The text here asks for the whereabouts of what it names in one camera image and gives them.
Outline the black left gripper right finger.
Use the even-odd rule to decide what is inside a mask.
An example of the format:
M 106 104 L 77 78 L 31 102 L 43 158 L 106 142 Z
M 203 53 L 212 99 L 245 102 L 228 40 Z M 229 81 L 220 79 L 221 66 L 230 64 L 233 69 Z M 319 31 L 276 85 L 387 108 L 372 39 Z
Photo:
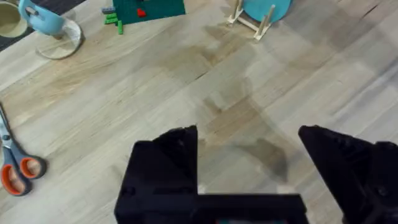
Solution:
M 397 145 L 321 127 L 298 136 L 342 211 L 343 223 L 397 224 Z

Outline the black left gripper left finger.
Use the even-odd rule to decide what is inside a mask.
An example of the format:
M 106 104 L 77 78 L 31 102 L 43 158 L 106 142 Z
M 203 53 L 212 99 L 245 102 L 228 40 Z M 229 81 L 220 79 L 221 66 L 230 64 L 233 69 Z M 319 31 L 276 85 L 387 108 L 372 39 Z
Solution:
M 171 129 L 133 145 L 114 216 L 118 223 L 190 223 L 178 211 L 183 195 L 197 194 L 198 130 Z

